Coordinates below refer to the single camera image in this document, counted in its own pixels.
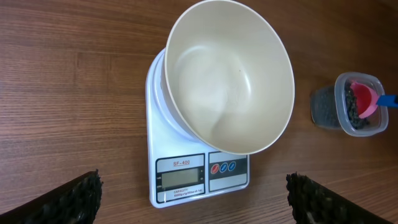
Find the blue handle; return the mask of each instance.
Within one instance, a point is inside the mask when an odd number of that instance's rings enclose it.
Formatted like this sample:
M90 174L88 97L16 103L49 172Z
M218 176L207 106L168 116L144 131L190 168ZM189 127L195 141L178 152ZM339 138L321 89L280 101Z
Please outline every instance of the blue handle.
M398 95L382 95L376 103L379 106L398 108Z

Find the scale display screen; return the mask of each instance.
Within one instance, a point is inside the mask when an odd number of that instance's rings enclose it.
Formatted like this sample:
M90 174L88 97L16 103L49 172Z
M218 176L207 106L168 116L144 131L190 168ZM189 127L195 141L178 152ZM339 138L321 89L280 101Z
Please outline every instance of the scale display screen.
M162 174L162 188L190 184L199 181L199 169L179 170Z

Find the wooden table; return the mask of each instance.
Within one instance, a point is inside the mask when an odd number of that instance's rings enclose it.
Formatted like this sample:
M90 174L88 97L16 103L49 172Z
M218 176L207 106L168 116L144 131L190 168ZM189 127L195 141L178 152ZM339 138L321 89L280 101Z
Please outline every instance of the wooden table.
M145 81L179 15L197 0L0 1L0 213L99 169L96 223L293 223L295 171L398 223L398 110L370 138L314 126L312 91L347 71L397 93L394 0L244 0L292 62L292 119L251 157L245 190L166 209L149 202Z

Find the white kitchen scale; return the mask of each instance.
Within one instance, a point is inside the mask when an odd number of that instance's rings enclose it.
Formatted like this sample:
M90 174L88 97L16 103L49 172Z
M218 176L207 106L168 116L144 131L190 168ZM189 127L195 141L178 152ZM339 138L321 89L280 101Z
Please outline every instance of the white kitchen scale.
M165 49L146 81L149 198L156 208L241 190L249 184L249 156L207 146L173 119L160 87Z

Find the pink scoop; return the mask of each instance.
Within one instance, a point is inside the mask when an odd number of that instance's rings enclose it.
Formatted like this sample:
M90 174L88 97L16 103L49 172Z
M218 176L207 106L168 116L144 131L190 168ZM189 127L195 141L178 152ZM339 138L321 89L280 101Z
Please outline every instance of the pink scoop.
M377 101L379 95L376 91L357 82L351 84L351 89L356 97L356 106L358 107L359 118L367 118L371 116L377 109Z

